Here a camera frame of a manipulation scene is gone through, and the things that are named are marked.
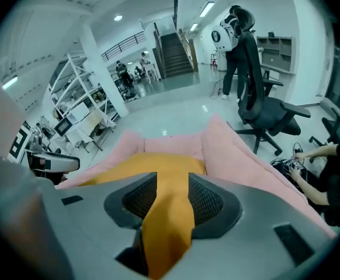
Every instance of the tiled floor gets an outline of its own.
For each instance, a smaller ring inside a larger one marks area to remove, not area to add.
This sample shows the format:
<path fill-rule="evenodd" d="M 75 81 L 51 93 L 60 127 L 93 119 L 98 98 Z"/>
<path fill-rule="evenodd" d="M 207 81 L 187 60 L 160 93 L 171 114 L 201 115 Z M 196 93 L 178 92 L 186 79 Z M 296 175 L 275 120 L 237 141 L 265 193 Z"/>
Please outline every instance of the tiled floor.
<path fill-rule="evenodd" d="M 328 136 L 321 118 L 328 117 L 319 106 L 308 108 L 311 112 L 311 118 L 296 117 L 301 127 L 301 135 L 290 136 L 287 134 L 278 134 L 273 137 L 274 140 L 282 147 L 282 158 L 289 158 L 292 155 L 292 149 L 295 142 L 300 143 L 304 150 L 315 148 L 315 145 L 308 142 L 310 136 L 315 135 L 321 142 L 324 142 Z M 220 98 L 212 100 L 209 95 L 192 98 L 187 100 L 152 106 L 143 110 L 130 113 L 127 117 L 119 120 L 113 134 L 110 134 L 102 145 L 103 151 L 97 150 L 92 144 L 87 146 L 90 153 L 83 149 L 76 149 L 74 156 L 81 160 L 81 168 L 78 171 L 69 174 L 69 178 L 77 175 L 81 171 L 94 165 L 107 156 L 119 140 L 124 130 L 133 130 L 139 132 L 143 137 L 155 138 L 166 135 L 191 134 L 202 131 L 208 119 L 214 113 L 218 113 L 228 121 L 231 126 L 240 130 L 250 128 L 249 125 L 243 125 L 238 114 L 238 106 L 235 103 L 235 93 L 230 95 L 229 100 Z M 251 135 L 242 135 L 245 143 L 253 149 L 255 137 Z M 266 162 L 270 162 L 276 156 L 274 148 L 267 142 L 261 142 L 258 149 L 258 157 Z M 308 163 L 310 170 L 320 171 L 324 165 L 322 159 L 317 159 L 313 164 Z"/>
<path fill-rule="evenodd" d="M 157 93 L 170 91 L 173 89 L 197 85 L 202 82 L 215 82 L 223 78 L 224 72 L 210 69 L 210 65 L 200 65 L 197 73 L 186 73 L 184 75 L 166 78 L 162 81 L 143 80 L 134 84 L 135 90 L 140 97 L 148 97 Z"/>

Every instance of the fluorescent light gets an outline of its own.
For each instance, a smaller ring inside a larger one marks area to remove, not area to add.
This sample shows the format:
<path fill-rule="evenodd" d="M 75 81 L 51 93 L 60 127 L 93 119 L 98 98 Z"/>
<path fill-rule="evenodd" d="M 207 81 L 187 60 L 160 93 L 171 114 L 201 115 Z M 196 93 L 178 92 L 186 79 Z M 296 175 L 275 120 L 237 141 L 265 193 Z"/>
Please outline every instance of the fluorescent light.
<path fill-rule="evenodd" d="M 214 5 L 214 2 L 208 2 L 207 5 L 204 7 L 204 10 L 201 13 L 200 18 L 205 17 L 208 11 L 213 7 L 213 5 Z"/>
<path fill-rule="evenodd" d="M 196 26 L 198 25 L 198 23 L 194 23 L 190 29 L 190 31 L 194 31 L 194 29 L 196 28 Z"/>
<path fill-rule="evenodd" d="M 18 81 L 18 77 L 15 76 L 13 79 L 11 79 L 9 82 L 7 82 L 6 84 L 4 84 L 2 86 L 2 88 L 5 90 L 6 88 L 8 88 L 9 86 L 13 85 L 15 82 Z"/>

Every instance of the person's hand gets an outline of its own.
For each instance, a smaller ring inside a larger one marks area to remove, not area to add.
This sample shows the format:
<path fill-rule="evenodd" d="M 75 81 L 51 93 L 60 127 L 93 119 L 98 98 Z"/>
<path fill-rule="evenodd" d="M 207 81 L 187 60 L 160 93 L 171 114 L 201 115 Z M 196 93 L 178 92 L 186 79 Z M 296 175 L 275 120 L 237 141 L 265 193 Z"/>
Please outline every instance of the person's hand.
<path fill-rule="evenodd" d="M 299 177 L 301 177 L 300 171 L 298 168 L 292 168 L 290 167 L 289 169 L 289 175 L 291 177 L 291 179 L 293 179 L 295 182 L 297 182 L 297 180 L 299 179 Z"/>
<path fill-rule="evenodd" d="M 297 152 L 293 155 L 293 158 L 296 159 L 299 163 L 303 164 L 306 158 L 306 154 L 303 152 Z"/>

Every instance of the office chair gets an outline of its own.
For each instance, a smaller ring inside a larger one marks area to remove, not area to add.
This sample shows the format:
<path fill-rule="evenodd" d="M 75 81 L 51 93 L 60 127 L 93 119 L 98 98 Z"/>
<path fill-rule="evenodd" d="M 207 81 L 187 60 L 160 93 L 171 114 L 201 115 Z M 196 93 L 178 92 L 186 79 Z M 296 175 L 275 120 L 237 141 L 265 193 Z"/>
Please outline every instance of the office chair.
<path fill-rule="evenodd" d="M 257 153 L 260 141 L 267 141 L 276 149 L 275 155 L 279 156 L 283 150 L 266 132 L 271 136 L 280 132 L 300 135 L 301 129 L 293 117 L 299 115 L 310 118 L 310 112 L 305 108 L 268 97 L 273 85 L 283 86 L 283 84 L 262 78 L 257 45 L 249 31 L 255 23 L 253 15 L 242 8 L 236 9 L 235 15 L 242 27 L 240 41 L 248 61 L 245 93 L 239 103 L 238 114 L 244 124 L 250 124 L 253 128 L 238 130 L 236 133 L 256 136 L 254 153 Z"/>
<path fill-rule="evenodd" d="M 309 143 L 312 143 L 314 141 L 318 146 L 324 146 L 324 145 L 327 145 L 327 143 L 331 143 L 331 142 L 333 142 L 334 144 L 339 144 L 340 140 L 339 140 L 338 134 L 336 132 L 340 127 L 340 115 L 339 115 L 338 112 L 336 112 L 336 110 L 334 108 L 331 108 L 331 110 L 336 115 L 336 120 L 329 120 L 325 117 L 322 118 L 322 123 L 329 133 L 329 137 L 327 139 L 327 142 L 322 143 L 316 137 L 311 136 L 310 139 L 309 139 Z M 314 158 L 311 157 L 309 159 L 309 162 L 312 163 L 313 161 L 314 161 Z"/>

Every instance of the pink cushion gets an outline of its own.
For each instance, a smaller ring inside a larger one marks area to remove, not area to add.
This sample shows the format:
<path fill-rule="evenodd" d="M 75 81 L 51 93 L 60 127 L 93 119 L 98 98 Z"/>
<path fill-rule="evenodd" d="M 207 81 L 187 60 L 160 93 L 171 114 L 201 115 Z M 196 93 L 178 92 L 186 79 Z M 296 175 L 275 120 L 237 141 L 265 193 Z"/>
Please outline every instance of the pink cushion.
<path fill-rule="evenodd" d="M 306 197 L 271 165 L 259 160 L 219 115 L 209 120 L 201 140 L 208 176 L 277 195 L 322 227 L 330 237 L 335 236 L 309 206 Z"/>
<path fill-rule="evenodd" d="M 76 177 L 63 181 L 55 187 L 57 189 L 76 187 L 89 181 L 96 175 L 115 167 L 119 163 L 127 160 L 130 156 L 139 152 L 144 152 L 144 138 L 136 132 L 125 131 L 109 156 Z"/>
<path fill-rule="evenodd" d="M 201 135 L 165 136 L 154 139 L 145 139 L 145 152 L 167 152 L 188 155 L 203 160 Z"/>

